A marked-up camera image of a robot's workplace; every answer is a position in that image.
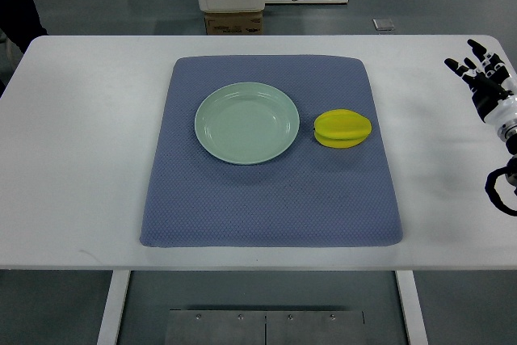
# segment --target metal panel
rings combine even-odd
[[[166,345],[264,345],[264,312],[171,310]]]
[[[366,345],[360,311],[267,312],[267,345]]]
[[[166,345],[366,345],[360,311],[171,310]]]

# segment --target ceramic plate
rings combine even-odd
[[[238,165],[265,162],[294,141],[300,117],[281,90],[239,82],[209,95],[195,114],[195,134],[214,157]]]

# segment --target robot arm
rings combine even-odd
[[[495,127],[499,138],[513,155],[505,167],[488,175],[485,191],[497,209],[517,217],[517,211],[508,208],[495,190],[496,181],[501,175],[506,176],[510,185],[517,187],[517,83],[497,54],[488,52],[475,40],[468,40],[467,43],[483,70],[479,70],[469,58],[464,59],[465,65],[448,58],[445,65],[469,85],[477,114]]]

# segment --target white desk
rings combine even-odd
[[[466,84],[443,64],[472,56],[471,37],[507,60],[487,36],[39,38],[0,99],[0,267],[515,269],[517,220],[484,193],[486,175],[510,155],[480,121]],[[365,64],[402,241],[328,249],[142,246],[145,195],[176,60],[301,53]],[[372,177],[372,192],[378,190]]]

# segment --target blue mat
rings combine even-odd
[[[263,82],[300,114],[289,149],[258,165],[214,158],[197,141],[195,112],[213,91]],[[360,145],[330,149],[313,122],[346,108],[370,119]],[[214,56],[176,62],[149,182],[145,246],[387,246],[402,239],[393,184],[363,63],[329,56]]]

